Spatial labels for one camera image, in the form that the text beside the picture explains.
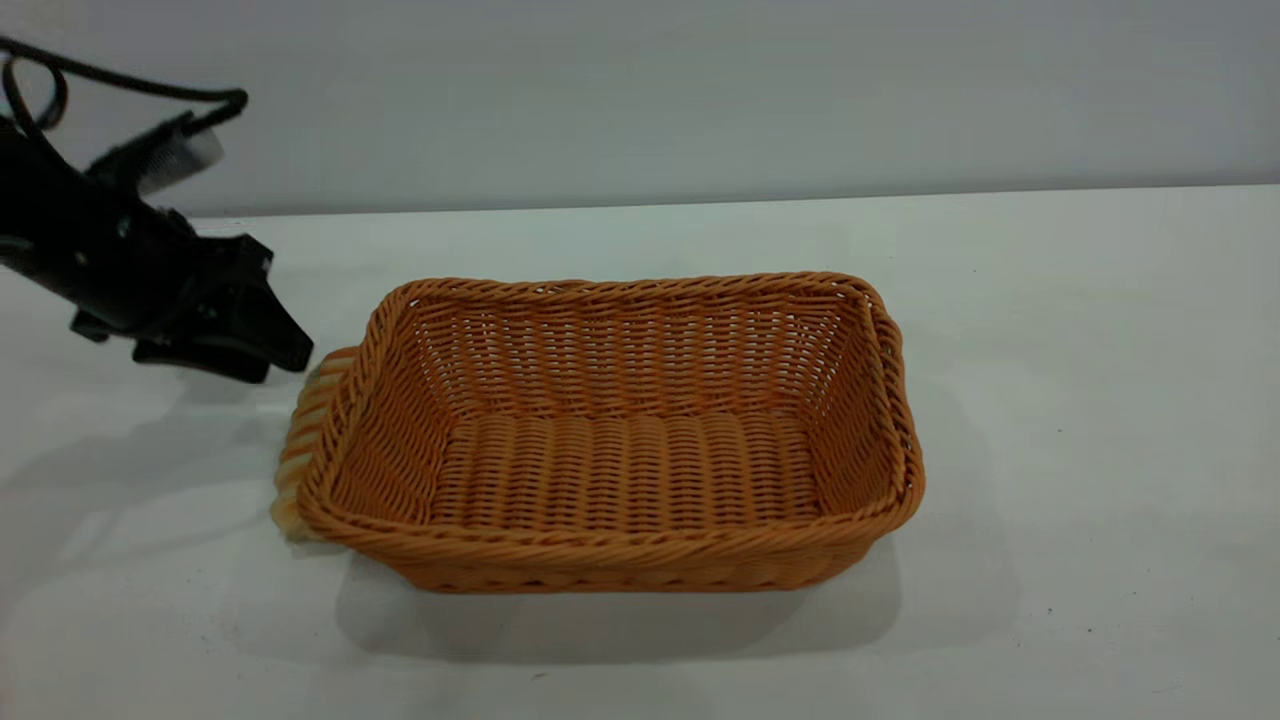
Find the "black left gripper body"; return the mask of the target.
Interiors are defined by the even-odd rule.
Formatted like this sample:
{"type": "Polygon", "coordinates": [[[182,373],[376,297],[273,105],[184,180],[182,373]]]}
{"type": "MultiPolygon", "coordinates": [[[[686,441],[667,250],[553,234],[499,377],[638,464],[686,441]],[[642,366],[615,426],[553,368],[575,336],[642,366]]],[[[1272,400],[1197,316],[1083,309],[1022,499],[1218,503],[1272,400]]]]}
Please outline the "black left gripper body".
{"type": "Polygon", "coordinates": [[[29,278],[76,305],[74,332],[150,342],[227,332],[269,292],[274,254],[247,236],[202,237],[175,211],[29,154],[29,278]]]}

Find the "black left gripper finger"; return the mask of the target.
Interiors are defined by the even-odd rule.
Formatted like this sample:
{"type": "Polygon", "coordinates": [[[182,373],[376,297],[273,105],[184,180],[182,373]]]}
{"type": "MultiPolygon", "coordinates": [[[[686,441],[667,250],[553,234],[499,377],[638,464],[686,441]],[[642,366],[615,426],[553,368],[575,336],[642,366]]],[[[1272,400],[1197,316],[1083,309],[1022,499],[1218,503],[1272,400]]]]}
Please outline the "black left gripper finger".
{"type": "Polygon", "coordinates": [[[200,334],[237,334],[284,372],[307,368],[314,342],[265,284],[230,284],[200,304],[200,334]]]}
{"type": "Polygon", "coordinates": [[[237,334],[189,334],[138,340],[134,363],[178,366],[247,384],[265,382],[271,364],[257,345],[237,334]]]}

